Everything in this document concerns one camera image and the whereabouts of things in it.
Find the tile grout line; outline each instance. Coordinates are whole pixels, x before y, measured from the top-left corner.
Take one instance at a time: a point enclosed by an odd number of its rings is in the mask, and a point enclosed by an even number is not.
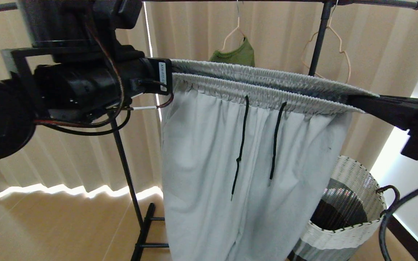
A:
[[[107,253],[109,252],[109,249],[111,248],[112,242],[114,241],[114,238],[116,237],[116,234],[119,231],[119,228],[120,228],[120,226],[121,226],[121,224],[123,222],[123,219],[125,218],[125,215],[127,213],[127,210],[130,207],[130,204],[131,204],[131,200],[128,203],[128,206],[126,207],[125,211],[123,212],[122,218],[121,218],[119,224],[117,225],[116,231],[114,232],[114,235],[111,238],[111,242],[109,243],[109,246],[107,247],[106,252],[104,253],[104,256],[103,256],[103,260],[102,261],[104,261],[106,259]]]
[[[7,213],[5,213],[4,215],[2,215],[1,217],[0,217],[0,221],[2,220],[2,218],[4,218],[11,210],[13,210],[14,208],[15,208],[15,206],[17,206],[22,200],[24,200],[25,199],[25,197],[27,197],[29,195],[29,193],[26,193],[26,195],[25,196],[23,196],[19,201],[17,201],[17,203],[15,203],[13,206],[12,206],[12,208],[10,208],[9,209],[9,211],[7,212]]]

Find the white and gray basket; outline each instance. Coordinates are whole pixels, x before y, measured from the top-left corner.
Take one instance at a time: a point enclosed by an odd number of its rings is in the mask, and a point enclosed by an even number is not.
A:
[[[288,256],[290,261],[346,261],[380,225],[383,191],[357,161],[340,156],[319,206]]]

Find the elastic waistband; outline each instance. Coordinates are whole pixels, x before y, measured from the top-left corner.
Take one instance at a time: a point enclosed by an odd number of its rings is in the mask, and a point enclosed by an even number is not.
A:
[[[264,86],[339,103],[346,103],[349,95],[378,96],[349,84],[292,72],[180,59],[173,59],[172,66],[176,73],[197,74]]]
[[[194,89],[199,93],[215,96],[238,104],[245,104],[245,96],[247,95],[250,106],[278,111],[282,103],[287,102],[284,111],[303,114],[332,115],[344,112],[363,113],[362,110],[346,104],[253,84],[187,73],[173,73],[172,76],[175,92]]]

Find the dark baseboard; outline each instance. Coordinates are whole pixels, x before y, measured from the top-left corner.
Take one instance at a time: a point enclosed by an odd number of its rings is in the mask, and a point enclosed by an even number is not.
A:
[[[409,254],[418,261],[418,241],[401,225],[401,223],[392,216],[388,223],[388,229],[408,250]]]

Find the clothing rack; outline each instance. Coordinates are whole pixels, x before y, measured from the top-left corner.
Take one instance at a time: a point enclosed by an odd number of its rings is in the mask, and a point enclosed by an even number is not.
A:
[[[144,1],[148,1],[148,2],[182,2],[182,0],[144,0]],[[220,1],[220,0],[191,0],[191,1]],[[317,40],[315,42],[315,48],[314,48],[314,52],[312,55],[312,61],[311,61],[311,65],[310,65],[310,69],[309,69],[309,75],[310,76],[315,76],[315,71],[317,69],[317,64],[319,62],[319,56],[320,56],[320,51],[322,49],[322,44],[323,44],[323,40],[324,40],[324,36],[325,36],[325,30],[327,28],[327,22],[330,19],[330,13],[331,10],[333,8],[333,6],[337,3],[336,0],[245,0],[245,1],[272,1],[272,2],[277,2],[277,1],[281,1],[281,2],[321,2],[323,3],[323,9],[322,9],[322,15],[320,17],[320,26],[319,26],[319,32],[317,34]],[[384,5],[387,7],[402,7],[402,8],[410,8],[413,10],[418,10],[418,1],[417,2],[412,2],[412,1],[404,1],[404,0],[339,0],[338,1],[338,5],[350,5],[350,4],[366,4],[366,5]],[[369,107],[370,104],[375,104],[375,102],[378,102],[378,100],[372,100],[372,98],[367,98],[367,97],[356,97],[353,99],[352,101],[355,104],[364,104],[362,106],[357,105],[356,107],[358,108],[362,108],[364,106]],[[412,105],[411,109],[417,110],[417,108],[413,108],[414,103],[409,104]],[[375,111],[375,113],[370,112],[370,114],[373,114],[376,116],[376,114],[378,114],[380,111],[378,110],[378,106],[370,106],[373,108],[377,108],[377,110]],[[115,119],[112,120],[111,122],[111,126],[113,129],[117,128],[117,121]],[[131,194],[131,198],[133,201],[133,207],[135,208],[135,212],[136,212],[136,217],[138,219],[138,223],[140,225],[140,235],[138,236],[138,240],[136,241],[135,244],[135,249],[133,251],[133,255],[131,257],[131,261],[139,261],[141,260],[141,256],[143,254],[143,250],[145,248],[168,248],[169,244],[167,243],[147,243],[146,239],[148,237],[148,233],[149,233],[149,229],[151,227],[151,223],[153,221],[165,221],[164,218],[161,217],[154,217],[154,211],[156,210],[156,206],[154,205],[154,203],[150,203],[148,210],[146,212],[146,215],[142,216],[141,214],[141,209],[138,205],[138,200],[136,198],[136,193],[135,193],[135,189],[133,187],[133,182],[131,180],[131,174],[130,174],[130,169],[127,163],[127,158],[126,158],[126,154],[125,151],[123,149],[123,144],[122,144],[122,139],[120,137],[120,133],[119,131],[114,132],[114,139],[117,145],[117,149],[119,152],[119,156],[120,156],[120,161],[122,163],[122,167],[123,167],[123,172],[125,173],[125,177],[127,180],[127,184],[130,190],[130,194]]]

